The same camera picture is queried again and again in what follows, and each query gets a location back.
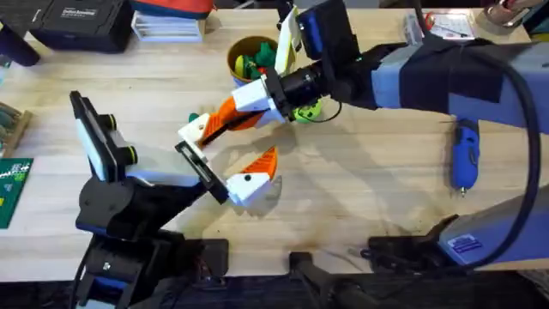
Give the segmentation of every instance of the green circuit board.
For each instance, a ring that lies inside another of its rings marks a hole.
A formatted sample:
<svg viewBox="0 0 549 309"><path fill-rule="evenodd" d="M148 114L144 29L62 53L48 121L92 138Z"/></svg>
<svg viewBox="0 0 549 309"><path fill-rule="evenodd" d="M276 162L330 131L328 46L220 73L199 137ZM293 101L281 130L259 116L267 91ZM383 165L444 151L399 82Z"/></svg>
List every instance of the green circuit board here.
<svg viewBox="0 0 549 309"><path fill-rule="evenodd" d="M0 228L8 228L33 159L0 159Z"/></svg>

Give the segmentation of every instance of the white plastic part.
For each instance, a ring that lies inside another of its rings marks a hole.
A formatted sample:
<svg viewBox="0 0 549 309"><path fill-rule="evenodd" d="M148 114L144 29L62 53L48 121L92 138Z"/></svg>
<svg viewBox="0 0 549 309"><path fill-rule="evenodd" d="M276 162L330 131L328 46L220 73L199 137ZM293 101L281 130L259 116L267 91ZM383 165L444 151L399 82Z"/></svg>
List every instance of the white plastic part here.
<svg viewBox="0 0 549 309"><path fill-rule="evenodd" d="M126 168L126 175L154 185L193 186L200 179L178 152L134 144L137 164Z"/></svg>
<svg viewBox="0 0 549 309"><path fill-rule="evenodd" d="M271 97L267 92L263 78L233 90L232 97L234 106L239 112L254 112L270 108L268 100Z"/></svg>
<svg viewBox="0 0 549 309"><path fill-rule="evenodd" d="M179 137L190 145L192 150L196 153L196 155L198 155L200 160L204 161L204 163L208 162L208 158L206 158L206 155L204 155L200 148L198 148L196 142L200 141L204 136L204 129L208 124L208 120L209 114L205 113L190 123L184 125L178 131Z"/></svg>
<svg viewBox="0 0 549 309"><path fill-rule="evenodd" d="M276 120L284 124L286 120L276 108L275 101L271 99L265 87L265 75L243 87L232 91L234 105L238 112L253 112L267 110L256 123L256 128Z"/></svg>
<svg viewBox="0 0 549 309"><path fill-rule="evenodd" d="M238 173L226 181L226 188L233 203L248 207L268 191L270 184L267 173Z"/></svg>
<svg viewBox="0 0 549 309"><path fill-rule="evenodd" d="M282 117L281 112L276 109L276 104L273 99L268 100L268 105L270 107L270 110L265 112L263 116L259 119L259 121L257 121L256 128L261 128L265 124L268 124L269 122L274 120L278 121L281 124L284 124L286 122L284 117Z"/></svg>
<svg viewBox="0 0 549 309"><path fill-rule="evenodd" d="M301 32L299 31L296 17L298 16L298 7L295 5L281 25L281 34L278 37L278 48L276 49L276 59L274 69L280 76L290 72L295 61L296 47L301 42Z"/></svg>
<svg viewBox="0 0 549 309"><path fill-rule="evenodd" d="M97 152L97 149L92 142L92 138L87 133L86 127L80 119L76 120L76 132L78 134L78 139L80 139L80 143L84 146L84 150L86 150L86 155L89 161L92 162L92 167L94 168L97 178L101 181L105 181L106 175L105 169L103 168L103 161L101 160L100 154Z"/></svg>
<svg viewBox="0 0 549 309"><path fill-rule="evenodd" d="M202 42L206 20L146 15L136 11L131 27L141 41Z"/></svg>

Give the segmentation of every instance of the green toy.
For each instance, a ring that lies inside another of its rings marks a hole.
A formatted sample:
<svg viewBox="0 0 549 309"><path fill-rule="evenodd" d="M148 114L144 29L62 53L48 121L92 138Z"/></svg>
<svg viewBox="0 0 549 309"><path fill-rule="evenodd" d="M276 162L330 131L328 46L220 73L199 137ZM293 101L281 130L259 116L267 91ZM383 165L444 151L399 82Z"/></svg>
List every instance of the green toy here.
<svg viewBox="0 0 549 309"><path fill-rule="evenodd" d="M192 112L190 115L189 115L189 123L191 123L193 120L195 120L196 118L198 118L198 114L195 113L195 112Z"/></svg>
<svg viewBox="0 0 549 309"><path fill-rule="evenodd" d="M237 57L234 71L242 78L255 81L262 75L262 72L257 68L273 66L275 61L276 52L271 49L267 42L262 42L255 56L240 55Z"/></svg>
<svg viewBox="0 0 549 309"><path fill-rule="evenodd" d="M257 66L270 67L275 65L276 52L271 49L267 42L262 42L259 47L259 52L255 55Z"/></svg>
<svg viewBox="0 0 549 309"><path fill-rule="evenodd" d="M300 124L308 124L315 120L323 109L323 103L319 100L312 106L300 107L293 110L295 120Z"/></svg>

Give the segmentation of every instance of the orange plastic part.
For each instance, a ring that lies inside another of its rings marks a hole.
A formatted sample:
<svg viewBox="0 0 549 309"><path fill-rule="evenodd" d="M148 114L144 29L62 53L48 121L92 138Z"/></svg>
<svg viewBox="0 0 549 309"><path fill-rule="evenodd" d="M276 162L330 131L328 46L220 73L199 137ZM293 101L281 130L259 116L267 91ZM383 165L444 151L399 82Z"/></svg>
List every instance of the orange plastic part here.
<svg viewBox="0 0 549 309"><path fill-rule="evenodd" d="M237 117L242 117L248 112L238 112L236 104L234 103L234 98L231 96L229 99L223 103L220 110L218 111L221 117L221 121L223 123L227 123ZM261 119L262 114L256 115L246 121L244 121L241 125L231 128L230 130L246 130L254 125L256 125L257 121Z"/></svg>
<svg viewBox="0 0 549 309"><path fill-rule="evenodd" d="M231 96L229 99L221 105L220 110L218 112L211 113L209 115L208 123L206 124L206 127L204 128L204 134L202 134L202 139L198 142L198 145L201 147L204 146L202 142L206 140L208 137L212 136L215 132L220 130L223 127L223 124L226 124L230 122L231 120L244 116L248 112L238 112L236 110L236 105L234 103L234 98ZM253 127L256 125L257 121L261 119L262 114L258 114L246 121L244 121L242 124L233 127L229 130L245 130Z"/></svg>
<svg viewBox="0 0 549 309"><path fill-rule="evenodd" d="M206 140L206 138L217 132L219 129L221 129L222 126L223 122L221 121L220 115L217 112L210 114L208 123L206 124L206 127L204 127L202 139L198 141L198 145L200 147L203 147L204 145L202 144L202 142Z"/></svg>
<svg viewBox="0 0 549 309"><path fill-rule="evenodd" d="M240 173L267 173L273 180L278 165L278 150L272 147Z"/></svg>

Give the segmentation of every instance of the black cable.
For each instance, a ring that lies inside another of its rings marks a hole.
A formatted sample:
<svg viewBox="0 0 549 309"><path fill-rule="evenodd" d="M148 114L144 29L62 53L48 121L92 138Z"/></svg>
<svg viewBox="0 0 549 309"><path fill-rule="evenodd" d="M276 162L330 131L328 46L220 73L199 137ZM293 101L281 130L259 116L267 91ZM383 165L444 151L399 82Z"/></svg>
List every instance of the black cable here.
<svg viewBox="0 0 549 309"><path fill-rule="evenodd" d="M429 37L434 35L429 32L426 27L419 0L411 1L413 2L416 17L418 19L421 30L424 32L424 36ZM382 297L382 299L393 297L428 276L440 276L454 272L466 272L496 261L513 245L513 243L519 237L530 216L530 213L532 212L532 209L534 208L535 198L537 196L540 184L541 145L540 126L538 124L538 116L535 110L532 93L530 92L527 83L524 81L524 78L522 78L522 76L507 63L484 53L470 50L465 50L465 52L468 55L480 60L482 63L493 67L494 69L502 70L503 73L509 78L510 83L515 88L519 102L521 104L522 112L524 114L525 127L528 134L528 178L521 207L518 211L518 214L516 215L515 220L513 221L513 224L511 225L509 232L507 233L507 236L505 236L504 240L499 244L499 246L486 257L483 257L482 259L470 264L450 266L442 269L420 273L419 276L415 280L413 280L412 284L407 284L405 287L400 287L396 291L392 291L386 294L384 297Z"/></svg>
<svg viewBox="0 0 549 309"><path fill-rule="evenodd" d="M84 265L86 263L87 256L89 255L90 249L94 241L95 235L93 235L92 239L89 241L89 245L84 252L84 256L82 257L82 260L80 261L80 264L78 264L78 268L76 269L75 279L73 279L72 289L70 290L69 294L69 309L76 308L76 290L78 289L78 285L80 284L80 278L82 277L82 272L84 271Z"/></svg>
<svg viewBox="0 0 549 309"><path fill-rule="evenodd" d="M301 108L298 109L298 115L301 116L302 118L304 118L305 120L311 121L313 124L321 124L321 123L325 123L325 122L328 122L328 121L332 121L337 116L339 116L341 114L341 110L343 109L343 103L341 103L341 102L337 102L337 103L340 104L339 108L337 109L337 112L335 112L335 114L333 116L331 116L330 118L327 118L327 119L315 120L315 119L308 118L301 112Z"/></svg>

